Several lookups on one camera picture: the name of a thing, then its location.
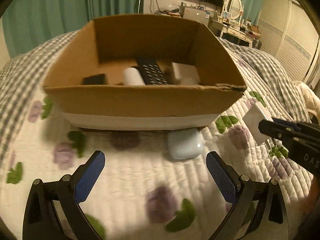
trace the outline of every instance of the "open cardboard box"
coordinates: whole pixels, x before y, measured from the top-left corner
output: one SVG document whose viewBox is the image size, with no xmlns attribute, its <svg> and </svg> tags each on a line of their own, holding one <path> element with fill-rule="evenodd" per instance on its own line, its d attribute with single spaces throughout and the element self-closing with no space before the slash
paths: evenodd
<svg viewBox="0 0 320 240">
<path fill-rule="evenodd" d="M 135 58 L 195 65 L 201 85 L 124 86 Z M 108 85 L 81 85 L 105 73 Z M 167 16 L 90 21 L 53 63 L 44 90 L 73 125 L 99 130 L 176 130 L 209 125 L 246 89 L 240 72 L 203 24 Z"/>
</svg>

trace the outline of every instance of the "blue gripper pad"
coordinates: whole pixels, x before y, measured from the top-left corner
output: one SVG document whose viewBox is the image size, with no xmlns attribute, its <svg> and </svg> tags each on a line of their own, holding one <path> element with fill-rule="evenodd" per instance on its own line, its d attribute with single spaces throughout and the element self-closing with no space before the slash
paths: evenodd
<svg viewBox="0 0 320 240">
<path fill-rule="evenodd" d="M 217 184 L 225 201 L 236 204 L 238 189 L 241 184 L 239 175 L 231 167 L 225 164 L 216 152 L 209 152 L 206 158 L 207 169 Z"/>
<path fill-rule="evenodd" d="M 77 204 L 84 202 L 96 183 L 105 165 L 106 158 L 101 151 L 95 151 L 89 160 L 78 167 L 72 175 L 74 182 L 73 198 Z"/>
</svg>

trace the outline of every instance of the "white cylinder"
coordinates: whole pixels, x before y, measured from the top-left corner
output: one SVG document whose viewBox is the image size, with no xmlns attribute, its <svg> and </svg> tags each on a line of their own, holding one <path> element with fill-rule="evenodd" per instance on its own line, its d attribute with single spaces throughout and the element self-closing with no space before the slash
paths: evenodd
<svg viewBox="0 0 320 240">
<path fill-rule="evenodd" d="M 123 71 L 125 86 L 143 86 L 146 85 L 139 73 L 139 70 L 133 67 L 126 68 Z"/>
</svg>

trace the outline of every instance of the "bed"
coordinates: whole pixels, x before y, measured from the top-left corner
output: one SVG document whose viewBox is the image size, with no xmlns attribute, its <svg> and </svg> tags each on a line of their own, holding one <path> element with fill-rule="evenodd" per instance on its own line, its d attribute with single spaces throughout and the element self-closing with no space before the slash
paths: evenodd
<svg viewBox="0 0 320 240">
<path fill-rule="evenodd" d="M 168 155 L 166 132 L 80 131 L 71 127 L 54 105 L 47 111 L 50 101 L 41 89 L 42 80 L 75 33 L 60 35 L 13 58 L 0 73 L 0 217 L 17 239 L 22 239 L 24 209 L 33 180 L 54 181 L 72 174 L 96 149 L 105 153 L 106 165 L 80 206 L 103 238 L 207 240 L 230 208 L 205 166 L 205 156 L 213 150 L 239 174 L 255 181 L 279 181 L 289 235 L 294 236 L 302 219 L 300 203 L 308 195 L 312 175 L 290 159 L 269 155 L 264 144 L 255 143 L 242 120 L 254 102 L 263 101 L 273 117 L 310 121 L 302 95 L 277 60 L 220 39 L 248 89 L 221 113 L 223 118 L 201 130 L 203 154 L 177 162 Z M 83 157 L 70 146 L 70 131 L 85 138 Z M 163 201 L 169 199 L 172 216 L 187 199 L 195 209 L 194 221 L 184 230 L 168 232 L 164 221 L 170 215 L 165 219 L 152 213 L 155 195 Z"/>
</svg>

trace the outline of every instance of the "gray plaid fabric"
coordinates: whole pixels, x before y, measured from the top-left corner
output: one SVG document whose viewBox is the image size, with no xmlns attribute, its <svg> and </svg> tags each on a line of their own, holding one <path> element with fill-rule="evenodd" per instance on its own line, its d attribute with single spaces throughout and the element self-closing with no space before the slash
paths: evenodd
<svg viewBox="0 0 320 240">
<path fill-rule="evenodd" d="M 302 95 L 292 84 L 280 62 L 257 49 L 239 46 L 218 38 L 221 44 L 244 60 L 267 84 L 288 114 L 296 121 L 310 122 Z"/>
<path fill-rule="evenodd" d="M 9 143 L 20 131 L 35 88 L 54 56 L 76 32 L 59 35 L 10 60 L 0 72 L 0 169 Z"/>
</svg>

